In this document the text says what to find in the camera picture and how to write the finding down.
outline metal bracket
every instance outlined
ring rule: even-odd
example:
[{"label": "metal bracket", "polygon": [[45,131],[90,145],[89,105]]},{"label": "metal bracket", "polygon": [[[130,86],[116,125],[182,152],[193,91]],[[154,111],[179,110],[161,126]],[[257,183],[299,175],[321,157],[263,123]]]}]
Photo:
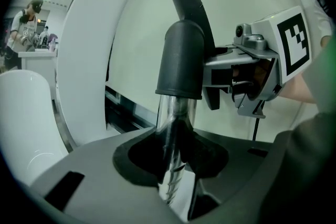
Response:
[{"label": "metal bracket", "polygon": [[[233,95],[239,115],[264,119],[261,103],[274,99],[283,87],[278,54],[268,48],[267,41],[262,35],[252,34],[251,26],[248,24],[237,26],[233,45],[227,46],[227,48],[226,53],[209,58],[204,65],[203,96],[209,108],[211,110],[219,109],[220,89],[232,89],[235,85],[232,82],[232,71],[229,72],[233,66],[257,63],[261,59],[271,59],[265,81],[256,97],[250,99],[247,92]],[[222,76],[227,76],[227,78],[217,78],[218,74],[221,75],[221,71]],[[248,86],[252,82],[244,81],[244,83]]]}]

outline person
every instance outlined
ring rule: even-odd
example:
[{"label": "person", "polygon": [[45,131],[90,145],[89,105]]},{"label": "person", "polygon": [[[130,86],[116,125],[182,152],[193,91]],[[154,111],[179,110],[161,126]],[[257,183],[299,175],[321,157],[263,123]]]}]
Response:
[{"label": "person", "polygon": [[44,31],[40,34],[39,36],[39,47],[42,48],[42,47],[46,47],[48,48],[48,38],[49,38],[49,33],[48,33],[48,29],[49,27],[46,26],[44,28]]},{"label": "person", "polygon": [[29,49],[30,39],[37,27],[35,14],[40,13],[43,0],[32,0],[27,8],[20,10],[14,17],[5,52],[5,67],[21,69],[18,53]]}]

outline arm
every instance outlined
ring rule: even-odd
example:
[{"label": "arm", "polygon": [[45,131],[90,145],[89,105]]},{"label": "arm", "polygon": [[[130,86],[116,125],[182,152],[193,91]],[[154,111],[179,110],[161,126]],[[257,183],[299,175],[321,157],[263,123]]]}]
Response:
[{"label": "arm", "polygon": [[41,40],[42,40],[42,34],[43,34],[43,32],[42,32],[41,34],[39,34],[39,36],[38,36],[38,44],[41,43]]},{"label": "arm", "polygon": [[18,33],[19,27],[20,27],[20,18],[22,17],[22,12],[18,12],[14,19],[13,19],[13,23],[12,23],[12,27],[11,27],[11,31],[10,31],[10,36],[14,41],[18,41],[22,44],[21,42],[21,38],[22,35],[20,35]]},{"label": "arm", "polygon": [[305,103],[315,103],[313,96],[303,80],[302,73],[297,74],[294,78],[289,80],[279,93],[279,96]]}]

